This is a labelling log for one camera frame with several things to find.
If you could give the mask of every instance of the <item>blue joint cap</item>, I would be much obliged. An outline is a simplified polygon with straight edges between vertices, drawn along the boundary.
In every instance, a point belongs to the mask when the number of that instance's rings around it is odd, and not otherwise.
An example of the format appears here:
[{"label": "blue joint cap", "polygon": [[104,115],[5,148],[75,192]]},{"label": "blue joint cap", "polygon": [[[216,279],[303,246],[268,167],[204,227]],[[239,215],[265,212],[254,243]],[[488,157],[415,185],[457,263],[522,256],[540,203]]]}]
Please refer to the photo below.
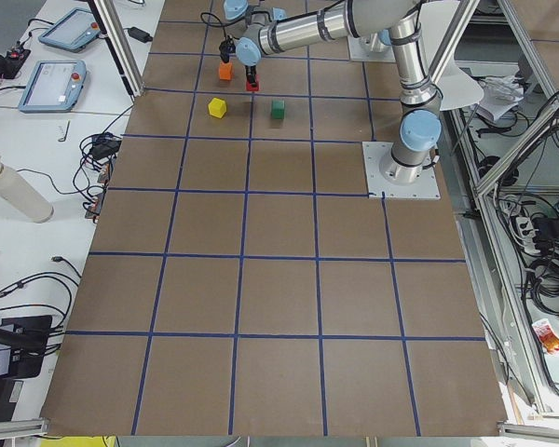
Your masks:
[{"label": "blue joint cap", "polygon": [[389,38],[389,30],[383,30],[379,32],[379,40],[383,45],[391,47],[391,39]]},{"label": "blue joint cap", "polygon": [[241,37],[236,43],[236,56],[244,65],[252,67],[261,60],[261,50],[248,37]]},{"label": "blue joint cap", "polygon": [[224,0],[224,13],[226,20],[234,20],[244,15],[247,7],[249,7],[248,0]]},{"label": "blue joint cap", "polygon": [[441,121],[428,110],[416,110],[406,115],[400,126],[402,142],[415,152],[428,151],[437,144],[440,135]]},{"label": "blue joint cap", "polygon": [[272,10],[273,10],[273,20],[284,20],[286,17],[288,17],[285,9],[274,7]]}]

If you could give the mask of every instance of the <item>white bottle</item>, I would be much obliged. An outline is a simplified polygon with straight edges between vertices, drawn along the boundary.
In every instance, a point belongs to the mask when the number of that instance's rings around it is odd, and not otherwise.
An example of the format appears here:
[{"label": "white bottle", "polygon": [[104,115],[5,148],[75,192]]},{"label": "white bottle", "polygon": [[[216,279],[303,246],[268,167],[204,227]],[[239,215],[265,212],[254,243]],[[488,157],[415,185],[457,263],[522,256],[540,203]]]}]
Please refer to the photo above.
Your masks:
[{"label": "white bottle", "polygon": [[0,161],[0,197],[38,224],[54,213],[52,205],[13,168]]}]

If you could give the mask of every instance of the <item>yellow object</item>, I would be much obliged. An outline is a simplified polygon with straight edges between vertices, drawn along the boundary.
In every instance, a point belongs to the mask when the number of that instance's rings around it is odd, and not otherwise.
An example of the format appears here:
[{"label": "yellow object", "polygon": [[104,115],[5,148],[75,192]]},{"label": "yellow object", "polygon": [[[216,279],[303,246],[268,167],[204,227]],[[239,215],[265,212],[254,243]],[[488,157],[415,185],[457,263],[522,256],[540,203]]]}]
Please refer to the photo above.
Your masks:
[{"label": "yellow object", "polygon": [[116,436],[66,436],[42,439],[41,447],[115,447]]},{"label": "yellow object", "polygon": [[219,98],[213,98],[207,107],[209,108],[209,115],[215,116],[216,118],[223,118],[225,112],[227,112],[225,101]]}]

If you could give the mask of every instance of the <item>orange cube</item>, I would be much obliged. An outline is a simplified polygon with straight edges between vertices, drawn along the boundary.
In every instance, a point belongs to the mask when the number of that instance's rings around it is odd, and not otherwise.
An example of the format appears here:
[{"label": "orange cube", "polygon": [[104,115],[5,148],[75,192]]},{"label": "orange cube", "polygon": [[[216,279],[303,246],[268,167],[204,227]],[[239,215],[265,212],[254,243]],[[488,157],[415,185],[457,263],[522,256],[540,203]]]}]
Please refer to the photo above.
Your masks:
[{"label": "orange cube", "polygon": [[232,68],[232,62],[228,62],[228,63],[220,62],[220,68],[218,69],[218,75],[220,76],[220,80],[231,81],[233,73],[234,70]]}]

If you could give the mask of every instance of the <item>green cube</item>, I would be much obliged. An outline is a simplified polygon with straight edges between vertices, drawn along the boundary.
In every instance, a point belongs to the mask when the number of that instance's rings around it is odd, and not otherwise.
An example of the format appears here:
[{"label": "green cube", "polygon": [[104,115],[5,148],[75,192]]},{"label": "green cube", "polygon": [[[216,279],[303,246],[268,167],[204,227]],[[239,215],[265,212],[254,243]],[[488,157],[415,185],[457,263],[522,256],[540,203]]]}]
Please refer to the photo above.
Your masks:
[{"label": "green cube", "polygon": [[282,100],[273,100],[271,102],[271,117],[273,119],[283,119],[286,112],[286,103]]}]

